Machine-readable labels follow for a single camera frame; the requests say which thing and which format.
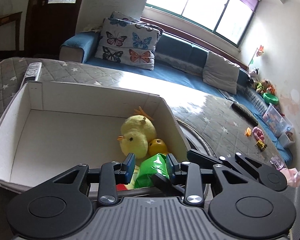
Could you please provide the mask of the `small yellow round toy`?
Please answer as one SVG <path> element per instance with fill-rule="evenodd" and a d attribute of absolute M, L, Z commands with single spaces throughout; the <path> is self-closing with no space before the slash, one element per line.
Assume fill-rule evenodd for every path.
<path fill-rule="evenodd" d="M 154 139 L 151 142 L 149 142 L 148 153 L 150 156 L 154 156 L 158 153 L 166 155 L 169 153 L 169 150 L 168 150 L 166 144 L 164 143 L 164 141 L 157 138 L 157 139 Z"/>

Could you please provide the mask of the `yellow plush chick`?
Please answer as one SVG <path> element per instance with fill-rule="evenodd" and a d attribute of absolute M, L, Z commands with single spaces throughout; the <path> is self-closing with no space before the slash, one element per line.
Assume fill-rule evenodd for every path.
<path fill-rule="evenodd" d="M 151 120 L 144 115 L 130 116 L 121 126 L 121 135 L 117 137 L 122 153 L 135 154 L 137 159 L 148 153 L 148 144 L 157 137 Z"/>

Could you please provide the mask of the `orange toy giraffe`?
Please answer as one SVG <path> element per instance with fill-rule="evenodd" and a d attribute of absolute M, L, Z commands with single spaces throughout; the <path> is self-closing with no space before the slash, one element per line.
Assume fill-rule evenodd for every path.
<path fill-rule="evenodd" d="M 134 109 L 134 113 L 133 115 L 142 115 L 145 116 L 147 119 L 149 119 L 150 121 L 154 121 L 154 119 L 149 116 L 143 109 L 141 106 L 138 107 L 138 109 Z"/>

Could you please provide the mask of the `red yellow toy drum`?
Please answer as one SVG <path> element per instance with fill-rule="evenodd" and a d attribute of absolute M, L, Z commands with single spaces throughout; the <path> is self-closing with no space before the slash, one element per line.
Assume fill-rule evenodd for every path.
<path fill-rule="evenodd" d="M 117 191 L 133 190 L 134 189 L 134 184 L 131 184 L 131 183 L 129 183 L 127 185 L 118 184 L 118 185 L 116 185 L 116 189 L 117 189 Z"/>

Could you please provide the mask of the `pink tissue pack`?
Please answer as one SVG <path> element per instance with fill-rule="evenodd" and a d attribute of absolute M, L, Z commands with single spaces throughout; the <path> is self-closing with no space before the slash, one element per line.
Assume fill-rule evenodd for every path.
<path fill-rule="evenodd" d="M 300 171 L 298 171 L 296 168 L 283 168 L 280 170 L 280 172 L 285 176 L 288 186 L 300 186 Z"/>

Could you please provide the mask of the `yellow toy truck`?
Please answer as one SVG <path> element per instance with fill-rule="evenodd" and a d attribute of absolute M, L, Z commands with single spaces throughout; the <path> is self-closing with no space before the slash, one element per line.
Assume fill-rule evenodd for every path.
<path fill-rule="evenodd" d="M 267 148 L 267 144 L 263 142 L 262 140 L 258 140 L 256 142 L 256 146 L 260 149 L 260 151 L 264 151 Z"/>

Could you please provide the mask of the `small white plastic container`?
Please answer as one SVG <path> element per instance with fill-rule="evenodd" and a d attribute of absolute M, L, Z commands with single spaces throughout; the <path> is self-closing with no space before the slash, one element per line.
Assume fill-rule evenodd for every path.
<path fill-rule="evenodd" d="M 285 132 L 283 132 L 280 135 L 278 141 L 280 142 L 283 148 L 289 148 L 295 143 L 293 136 L 294 136 L 294 129 L 292 128 L 287 129 Z"/>

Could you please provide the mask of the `pink toy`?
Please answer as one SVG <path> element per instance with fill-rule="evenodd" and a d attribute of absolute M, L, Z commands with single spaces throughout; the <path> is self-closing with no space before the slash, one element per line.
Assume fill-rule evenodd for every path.
<path fill-rule="evenodd" d="M 260 140 L 260 141 L 264 142 L 264 133 L 263 133 L 262 129 L 260 129 L 259 127 L 254 127 L 252 130 L 252 133 L 257 141 Z"/>

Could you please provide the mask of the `small yellow toy block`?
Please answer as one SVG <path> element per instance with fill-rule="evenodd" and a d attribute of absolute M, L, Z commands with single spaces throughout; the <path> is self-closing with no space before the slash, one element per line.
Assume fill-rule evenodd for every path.
<path fill-rule="evenodd" d="M 250 128 L 250 127 L 247 127 L 247 129 L 245 130 L 244 135 L 245 135 L 246 137 L 250 137 L 251 134 L 252 134 L 251 128 Z"/>

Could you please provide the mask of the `clear plastic storage box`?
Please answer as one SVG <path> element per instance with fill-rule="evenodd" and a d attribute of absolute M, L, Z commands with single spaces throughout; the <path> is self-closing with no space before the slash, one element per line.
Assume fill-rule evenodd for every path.
<path fill-rule="evenodd" d="M 282 116 L 272 104 L 268 106 L 262 116 L 262 119 L 277 138 L 287 132 L 294 134 L 294 127 L 292 123 L 285 116 Z"/>

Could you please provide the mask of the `black remote control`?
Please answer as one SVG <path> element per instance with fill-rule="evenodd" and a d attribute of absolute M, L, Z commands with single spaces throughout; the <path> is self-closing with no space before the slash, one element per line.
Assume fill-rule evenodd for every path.
<path fill-rule="evenodd" d="M 231 107 L 235 112 L 237 112 L 253 127 L 258 126 L 257 119 L 249 111 L 247 111 L 244 107 L 242 107 L 239 103 L 233 102 Z"/>

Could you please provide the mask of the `white cardboard box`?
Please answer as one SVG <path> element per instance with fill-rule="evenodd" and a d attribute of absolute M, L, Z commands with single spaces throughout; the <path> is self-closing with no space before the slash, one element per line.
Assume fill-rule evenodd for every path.
<path fill-rule="evenodd" d="M 123 161 L 117 137 L 138 107 L 184 161 L 189 143 L 158 95 L 77 83 L 25 84 L 0 118 L 0 186 L 23 192 L 78 164 Z"/>

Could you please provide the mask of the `green bowl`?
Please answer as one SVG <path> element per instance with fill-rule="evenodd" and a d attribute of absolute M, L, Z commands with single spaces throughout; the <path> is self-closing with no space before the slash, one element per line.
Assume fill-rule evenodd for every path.
<path fill-rule="evenodd" d="M 271 93 L 263 93 L 263 99 L 267 104 L 278 105 L 279 99 Z"/>

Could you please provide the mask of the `grey cushion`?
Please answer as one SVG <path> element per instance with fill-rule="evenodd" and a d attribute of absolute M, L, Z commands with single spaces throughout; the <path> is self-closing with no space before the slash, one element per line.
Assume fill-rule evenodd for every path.
<path fill-rule="evenodd" d="M 228 93 L 236 94 L 239 70 L 239 65 L 210 51 L 203 68 L 203 82 Z"/>

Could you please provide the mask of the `plush toys pile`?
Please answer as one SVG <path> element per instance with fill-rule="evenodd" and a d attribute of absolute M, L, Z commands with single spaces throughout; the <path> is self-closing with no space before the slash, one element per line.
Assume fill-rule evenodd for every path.
<path fill-rule="evenodd" d="M 253 68 L 249 70 L 249 75 L 253 80 L 252 88 L 256 90 L 257 94 L 263 95 L 264 93 L 275 94 L 275 88 L 270 80 L 258 80 L 258 69 Z"/>

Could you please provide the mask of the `blue sofa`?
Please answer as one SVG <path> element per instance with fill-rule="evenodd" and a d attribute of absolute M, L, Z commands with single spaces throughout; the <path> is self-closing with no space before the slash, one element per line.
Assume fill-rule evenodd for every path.
<path fill-rule="evenodd" d="M 293 162 L 291 151 L 285 148 L 275 137 L 271 129 L 263 121 L 262 116 L 268 105 L 251 87 L 248 73 L 240 69 L 237 79 L 237 93 L 230 95 L 203 82 L 203 69 L 206 64 L 208 50 L 182 38 L 164 33 L 155 50 L 153 70 L 129 66 L 123 63 L 96 58 L 96 50 L 100 40 L 99 34 L 93 32 L 79 33 L 61 45 L 59 59 L 74 61 L 93 66 L 106 67 L 136 73 L 144 76 L 177 83 L 218 97 L 224 97 L 243 104 L 260 122 L 270 136 L 286 165 Z"/>

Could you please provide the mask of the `white remote control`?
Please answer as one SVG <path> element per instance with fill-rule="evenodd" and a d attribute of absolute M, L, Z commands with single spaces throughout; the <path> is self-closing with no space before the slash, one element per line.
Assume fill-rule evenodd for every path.
<path fill-rule="evenodd" d="M 41 62 L 34 62 L 28 65 L 23 80 L 21 82 L 20 88 L 22 88 L 23 85 L 25 85 L 25 83 L 29 81 L 38 81 L 40 79 L 42 65 L 43 64 Z"/>

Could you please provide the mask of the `butterfly print pillow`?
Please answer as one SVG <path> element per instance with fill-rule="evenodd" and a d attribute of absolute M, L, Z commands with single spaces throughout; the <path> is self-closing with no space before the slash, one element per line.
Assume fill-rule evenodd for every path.
<path fill-rule="evenodd" d="M 153 70 L 155 50 L 164 30 L 114 11 L 103 21 L 95 57 Z"/>

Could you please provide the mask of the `window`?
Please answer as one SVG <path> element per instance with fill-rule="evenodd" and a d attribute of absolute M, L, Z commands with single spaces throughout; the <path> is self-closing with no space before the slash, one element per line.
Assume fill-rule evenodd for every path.
<path fill-rule="evenodd" d="M 239 46 L 260 0 L 146 0 L 146 5 L 182 18 Z"/>

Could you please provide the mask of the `dark wooden door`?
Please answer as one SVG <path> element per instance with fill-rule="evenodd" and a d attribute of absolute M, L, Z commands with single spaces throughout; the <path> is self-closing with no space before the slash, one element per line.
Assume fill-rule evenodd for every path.
<path fill-rule="evenodd" d="M 29 0 L 25 55 L 58 59 L 63 42 L 75 34 L 81 3 L 82 0 Z"/>

